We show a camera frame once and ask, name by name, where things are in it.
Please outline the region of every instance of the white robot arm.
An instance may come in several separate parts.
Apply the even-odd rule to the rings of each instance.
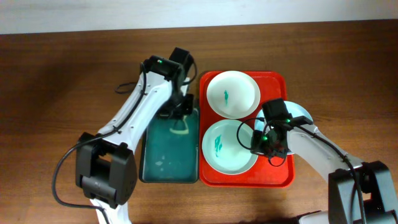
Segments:
[[[285,158],[290,149],[307,161],[329,185],[329,211],[300,218],[313,223],[397,223],[398,201],[388,168],[381,162],[367,163],[348,154],[326,138],[313,122],[293,118],[283,99],[262,105],[267,121],[263,131],[253,131],[251,152]],[[273,128],[267,132],[267,126]],[[362,192],[371,194],[363,202]]]
[[[182,119],[192,113],[193,95],[187,94],[190,67],[196,65],[186,50],[175,48],[169,59],[152,56],[141,64],[140,79],[116,116],[96,136],[83,133],[58,163],[52,181],[56,201],[64,206],[97,209],[100,223],[131,223],[127,200],[137,182],[134,153],[151,119]],[[55,188],[63,161],[76,154],[76,185],[83,189],[93,206],[60,200]],[[111,161],[101,156],[110,154]]]

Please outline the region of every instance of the plastic tray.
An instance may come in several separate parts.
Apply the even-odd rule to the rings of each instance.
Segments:
[[[294,180],[294,160],[293,156],[287,156],[286,162],[280,167],[273,167],[268,163],[268,159],[259,156],[255,165],[248,171],[239,175],[222,174],[206,162],[201,150],[201,141],[206,130],[217,121],[226,119],[216,114],[207,102],[206,92],[210,81],[223,71],[207,72],[200,79],[200,141],[199,141],[199,176],[200,180],[212,187],[266,187],[282,188],[289,186]],[[257,109],[249,116],[239,119],[244,121],[255,117],[261,110],[261,105],[272,99],[287,99],[285,80],[276,72],[244,72],[251,76],[259,85],[261,99]],[[254,121],[248,122],[254,128]],[[282,162],[280,158],[273,158],[273,164]]]
[[[188,133],[175,134],[176,120],[154,118],[142,141],[139,178],[144,183],[191,184],[198,180],[199,111],[179,121]]]

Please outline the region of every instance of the teal tray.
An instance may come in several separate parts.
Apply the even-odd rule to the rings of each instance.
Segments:
[[[199,112],[182,120],[154,118],[142,141],[139,179],[144,183],[195,183]]]

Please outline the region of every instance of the white wall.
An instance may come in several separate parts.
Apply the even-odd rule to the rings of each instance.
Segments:
[[[0,0],[0,33],[398,18],[398,0]]]

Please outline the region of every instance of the red tray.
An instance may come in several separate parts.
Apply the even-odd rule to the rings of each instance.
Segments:
[[[280,167],[273,167],[268,163],[268,159],[259,156],[255,165],[243,174],[226,175],[222,174],[206,162],[202,150],[201,142],[206,130],[214,123],[226,119],[213,111],[210,107],[206,92],[210,81],[223,71],[207,72],[200,79],[200,153],[199,153],[199,175],[200,180],[212,187],[266,187],[282,188],[289,186],[294,180],[294,161],[293,156],[287,156],[286,162]],[[244,121],[255,117],[261,109],[261,105],[269,100],[276,98],[287,99],[286,84],[284,78],[276,72],[244,72],[251,76],[259,85],[261,99],[257,109],[249,116],[239,119]],[[248,122],[254,128],[254,121]],[[273,158],[273,164],[280,164],[282,159]]]

